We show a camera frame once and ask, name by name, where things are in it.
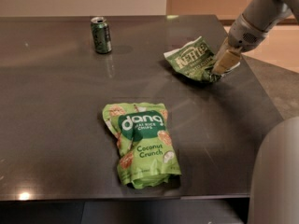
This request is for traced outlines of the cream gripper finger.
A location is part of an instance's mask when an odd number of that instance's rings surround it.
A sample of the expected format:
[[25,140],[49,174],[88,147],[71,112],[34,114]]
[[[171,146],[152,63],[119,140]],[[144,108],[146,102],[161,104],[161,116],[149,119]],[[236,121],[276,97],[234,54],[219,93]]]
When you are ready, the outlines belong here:
[[213,66],[213,73],[224,73],[228,70],[230,64],[230,54],[227,53],[227,50],[230,48],[228,44],[228,39],[225,38],[218,53],[215,56],[215,64]]
[[216,55],[216,62],[213,67],[215,75],[222,75],[236,66],[241,60],[240,52],[237,49],[223,49]]

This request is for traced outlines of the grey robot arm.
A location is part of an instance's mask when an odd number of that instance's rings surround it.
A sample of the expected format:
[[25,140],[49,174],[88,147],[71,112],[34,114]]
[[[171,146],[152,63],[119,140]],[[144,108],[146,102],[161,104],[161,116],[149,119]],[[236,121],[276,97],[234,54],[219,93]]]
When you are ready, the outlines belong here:
[[[212,73],[225,75],[286,17],[299,18],[299,0],[251,0],[216,55]],[[259,145],[244,224],[299,224],[299,119],[278,118]]]

